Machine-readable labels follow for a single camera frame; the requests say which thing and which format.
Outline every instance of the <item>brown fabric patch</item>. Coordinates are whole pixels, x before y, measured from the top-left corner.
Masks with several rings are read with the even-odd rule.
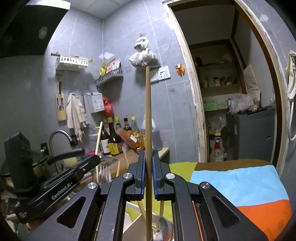
[[[271,165],[268,161],[257,160],[257,159],[239,159],[232,161],[220,161],[220,162],[207,162],[207,163],[197,163],[195,166],[195,171],[228,171],[238,168],[247,167],[262,167],[266,165]]]

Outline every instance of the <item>ceiling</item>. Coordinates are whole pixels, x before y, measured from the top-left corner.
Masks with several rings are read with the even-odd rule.
[[[67,0],[71,7],[104,19],[131,0]]]

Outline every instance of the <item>faucet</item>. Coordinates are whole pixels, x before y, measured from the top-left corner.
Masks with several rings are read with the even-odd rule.
[[[50,152],[51,152],[51,155],[52,155],[52,156],[54,156],[54,150],[53,150],[53,147],[52,147],[52,138],[53,138],[56,134],[58,134],[58,133],[63,134],[64,136],[66,136],[66,137],[68,138],[71,147],[77,145],[76,142],[75,142],[75,140],[73,140],[72,137],[69,136],[69,134],[68,134],[67,132],[65,132],[65,131],[63,131],[63,130],[56,130],[56,131],[54,131],[53,133],[51,133],[51,134],[50,134],[50,137],[49,137],[49,149],[50,149]],[[55,162],[54,165],[55,165],[55,168],[56,168],[56,170],[57,170],[57,173],[59,173],[59,169],[58,169],[58,167],[57,167],[57,163]]]

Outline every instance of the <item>silver pivot bolt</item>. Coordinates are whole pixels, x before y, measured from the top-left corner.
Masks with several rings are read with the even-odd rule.
[[[208,189],[208,188],[210,188],[210,186],[211,186],[208,182],[202,182],[200,185],[201,185],[202,188],[204,188],[204,189]]]
[[[125,179],[130,179],[133,175],[129,172],[126,172],[125,174],[123,174],[123,178]]]
[[[175,178],[175,174],[173,174],[173,173],[168,173],[165,176],[166,176],[167,179],[174,179]]]
[[[89,183],[89,184],[87,184],[87,187],[89,188],[89,189],[95,189],[96,187],[97,187],[97,183],[95,183],[95,182],[92,182],[92,183]]]

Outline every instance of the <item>white sticker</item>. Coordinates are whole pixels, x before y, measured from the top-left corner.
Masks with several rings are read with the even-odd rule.
[[[135,143],[137,142],[137,138],[135,138],[133,135],[130,137]]]
[[[103,153],[109,153],[110,152],[110,149],[108,147],[108,139],[106,140],[101,140],[101,146],[102,146],[102,151]]]

